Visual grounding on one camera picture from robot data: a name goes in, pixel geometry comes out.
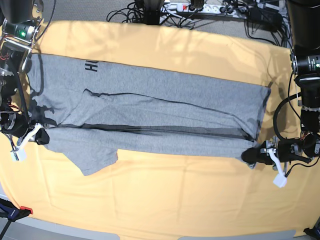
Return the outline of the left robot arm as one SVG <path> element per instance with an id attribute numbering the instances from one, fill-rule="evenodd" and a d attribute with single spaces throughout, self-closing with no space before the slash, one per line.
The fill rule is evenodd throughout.
<path id="1" fill-rule="evenodd" d="M 310 162 L 320 157 L 320 2 L 289 0 L 287 12 L 293 43 L 290 80 L 300 92 L 287 96 L 277 106 L 273 115 L 276 137 L 242 153 L 242 160 L 249 165 L 274 166 L 271 158 L 274 154 L 280 163 L 295 162 L 297 166 L 310 167 Z M 294 99 L 300 100 L 301 134 L 298 138 L 284 138 L 277 126 L 278 115 Z"/>

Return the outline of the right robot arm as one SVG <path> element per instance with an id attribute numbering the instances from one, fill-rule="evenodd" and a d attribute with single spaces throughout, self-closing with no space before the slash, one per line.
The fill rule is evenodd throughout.
<path id="1" fill-rule="evenodd" d="M 2 0 L 0 2 L 0 131 L 16 153 L 29 141 L 49 143 L 44 126 L 31 120 L 20 74 L 37 41 L 42 37 L 44 3 L 41 0 Z"/>

